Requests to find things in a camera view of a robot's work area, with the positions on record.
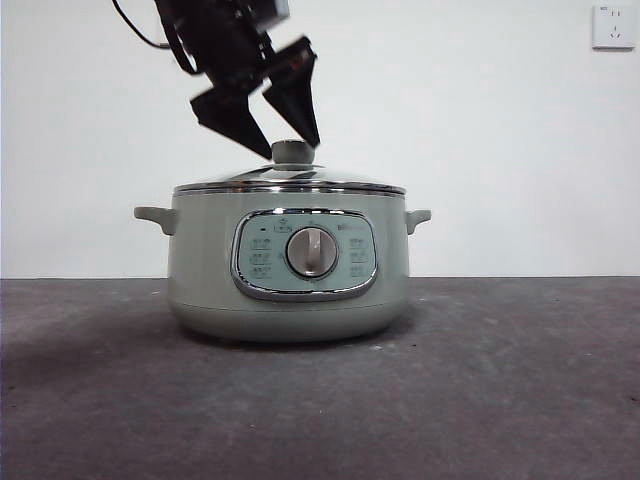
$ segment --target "chrome trim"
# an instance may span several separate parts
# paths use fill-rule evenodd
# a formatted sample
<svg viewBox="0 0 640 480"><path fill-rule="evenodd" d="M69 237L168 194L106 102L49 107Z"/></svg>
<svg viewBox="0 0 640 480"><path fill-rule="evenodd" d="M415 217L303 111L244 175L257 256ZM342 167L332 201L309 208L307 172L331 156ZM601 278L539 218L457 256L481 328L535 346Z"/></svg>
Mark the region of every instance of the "chrome trim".
<svg viewBox="0 0 640 480"><path fill-rule="evenodd" d="M188 192L194 193L244 193L255 191L254 189L267 189L267 191L283 191L283 189L294 189L294 191L310 191L309 189L337 189L342 193L351 193L357 190L362 192L381 192L404 195L406 190L392 185L382 185L377 183L363 182L339 182L313 179L269 179L269 180L231 180L227 182L206 182L180 185L174 189L174 195L181 195Z"/></svg>
<svg viewBox="0 0 640 480"><path fill-rule="evenodd" d="M283 291L283 290L271 290L269 288L259 287L251 283L247 278L242 275L239 267L240 257L240 241L242 238L242 232L245 224L253 217L258 215L283 215L283 214L322 214L322 215L348 215L353 217L362 218L371 228L373 239L373 254L375 257L375 265L373 272L363 283L350 288L343 288L338 290L306 290L306 291ZM273 208L269 210L258 210L245 215L242 220L236 226L236 230L233 236L233 246L231 250L231 277L238 289L245 295L258 300L270 300L281 302L324 302L329 300L345 300L353 298L365 293L371 285L375 282L378 276L378 250L376 247L376 235L373 225L369 219L360 212L351 210L338 210L327 208Z"/></svg>
<svg viewBox="0 0 640 480"><path fill-rule="evenodd" d="M200 190L174 190L174 197L187 195L208 195L213 193L339 193L373 195L380 197L402 197L404 193L382 192L379 190L357 190L352 188L318 188L318 187L243 187L243 188L204 188Z"/></svg>

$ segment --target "control knob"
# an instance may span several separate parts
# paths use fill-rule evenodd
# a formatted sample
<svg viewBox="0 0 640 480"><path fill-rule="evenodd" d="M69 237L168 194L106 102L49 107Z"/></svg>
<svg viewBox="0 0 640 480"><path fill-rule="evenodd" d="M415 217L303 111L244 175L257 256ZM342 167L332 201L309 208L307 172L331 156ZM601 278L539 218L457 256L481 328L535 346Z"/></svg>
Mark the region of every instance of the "control knob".
<svg viewBox="0 0 640 480"><path fill-rule="evenodd" d="M338 258L338 246L321 228L298 230L287 244L287 260L293 270L307 278L321 277L329 272Z"/></svg>

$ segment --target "wall outlet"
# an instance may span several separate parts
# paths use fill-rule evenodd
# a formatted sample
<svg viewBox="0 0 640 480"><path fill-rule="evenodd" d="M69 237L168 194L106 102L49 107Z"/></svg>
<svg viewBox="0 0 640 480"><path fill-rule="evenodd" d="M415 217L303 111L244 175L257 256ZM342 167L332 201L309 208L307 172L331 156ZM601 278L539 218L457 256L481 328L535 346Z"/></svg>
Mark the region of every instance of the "wall outlet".
<svg viewBox="0 0 640 480"><path fill-rule="evenodd" d="M593 48L636 46L638 11L633 6L596 5L593 7Z"/></svg>

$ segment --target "side handle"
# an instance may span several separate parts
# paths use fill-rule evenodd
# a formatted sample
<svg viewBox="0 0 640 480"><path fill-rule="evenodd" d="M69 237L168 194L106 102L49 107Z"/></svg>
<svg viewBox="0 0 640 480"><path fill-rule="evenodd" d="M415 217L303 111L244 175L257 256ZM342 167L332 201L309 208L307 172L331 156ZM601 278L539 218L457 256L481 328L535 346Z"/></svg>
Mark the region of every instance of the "side handle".
<svg viewBox="0 0 640 480"><path fill-rule="evenodd" d="M178 212L170 208L136 207L133 216L141 220L155 222L165 235L174 235L178 226Z"/></svg>
<svg viewBox="0 0 640 480"><path fill-rule="evenodd" d="M407 224L407 235L411 235L419 224L428 220L431 220L431 210L406 212L405 223Z"/></svg>

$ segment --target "black cable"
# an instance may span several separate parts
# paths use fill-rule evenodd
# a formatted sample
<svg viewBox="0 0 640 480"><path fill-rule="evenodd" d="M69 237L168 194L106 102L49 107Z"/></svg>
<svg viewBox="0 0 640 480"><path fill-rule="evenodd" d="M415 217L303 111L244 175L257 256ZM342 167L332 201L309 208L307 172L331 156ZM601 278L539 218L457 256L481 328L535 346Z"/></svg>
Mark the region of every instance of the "black cable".
<svg viewBox="0 0 640 480"><path fill-rule="evenodd" d="M113 2L113 6L116 7L116 11L120 14L120 16L122 17L122 19L125 21L125 23L127 25L129 25L129 27L131 28L131 30L134 31L134 33L140 37L140 39L146 43L147 45L153 47L153 48L159 48L160 50L170 50L171 46L168 43L154 43L151 40L149 40L147 37L145 37L142 32L140 30L138 30L136 28L136 26L131 22L131 20L129 20L129 18L127 17L127 15L122 11L122 9L120 8L120 5L118 5L118 0L112 0Z"/></svg>

